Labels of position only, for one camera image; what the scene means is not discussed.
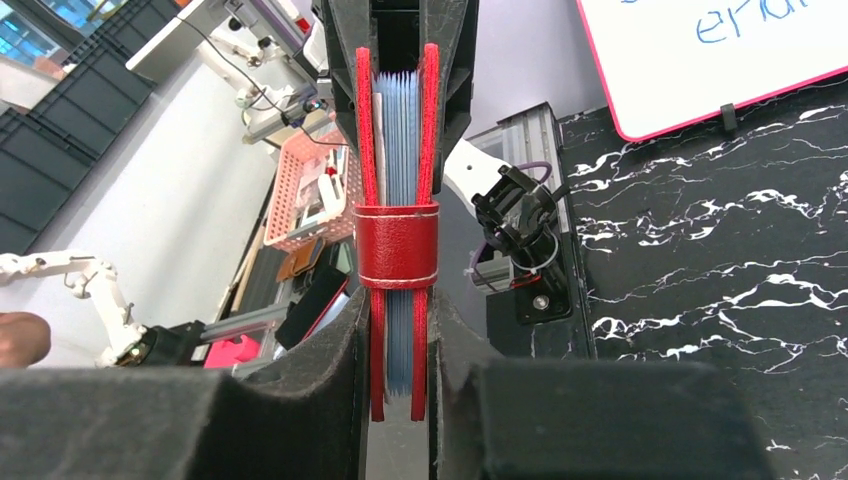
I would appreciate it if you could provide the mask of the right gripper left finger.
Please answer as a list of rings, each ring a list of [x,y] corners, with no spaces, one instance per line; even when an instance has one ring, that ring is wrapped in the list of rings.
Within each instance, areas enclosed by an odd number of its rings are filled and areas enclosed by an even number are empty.
[[[245,378],[189,367],[1,374],[5,479],[361,479],[366,292]]]

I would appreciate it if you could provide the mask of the red card holder wallet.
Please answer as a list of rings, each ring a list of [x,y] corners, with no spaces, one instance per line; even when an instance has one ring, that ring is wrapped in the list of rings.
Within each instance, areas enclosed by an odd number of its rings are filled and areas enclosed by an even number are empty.
[[[356,51],[356,115],[364,200],[355,208],[360,282],[370,295],[370,414],[384,420],[391,394],[427,407],[428,310],[438,273],[439,48],[428,44],[414,71],[374,74]]]

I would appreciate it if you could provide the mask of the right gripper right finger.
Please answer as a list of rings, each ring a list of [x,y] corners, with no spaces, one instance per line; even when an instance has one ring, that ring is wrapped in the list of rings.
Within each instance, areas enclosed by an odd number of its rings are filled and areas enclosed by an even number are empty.
[[[697,362],[507,357],[428,311],[433,479],[772,479],[739,391]]]

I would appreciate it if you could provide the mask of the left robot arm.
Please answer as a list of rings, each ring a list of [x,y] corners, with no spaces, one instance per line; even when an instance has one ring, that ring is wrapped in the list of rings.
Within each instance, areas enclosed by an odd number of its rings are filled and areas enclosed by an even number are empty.
[[[318,1],[336,121],[361,165],[358,270],[376,291],[421,290],[438,267],[436,195],[469,203],[519,285],[566,286],[556,220],[561,190],[464,139],[471,121],[475,1]]]

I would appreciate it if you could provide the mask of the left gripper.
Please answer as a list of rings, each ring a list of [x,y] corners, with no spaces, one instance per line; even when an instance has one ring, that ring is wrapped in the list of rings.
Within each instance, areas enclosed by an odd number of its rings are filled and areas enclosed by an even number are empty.
[[[424,47],[439,47],[438,147],[433,190],[441,190],[449,153],[471,123],[471,100],[479,3],[468,0],[367,1],[312,3],[316,23],[325,32],[328,65],[319,69],[318,95],[336,111],[344,138],[359,149],[355,97],[359,47],[370,49],[377,72],[411,70]]]

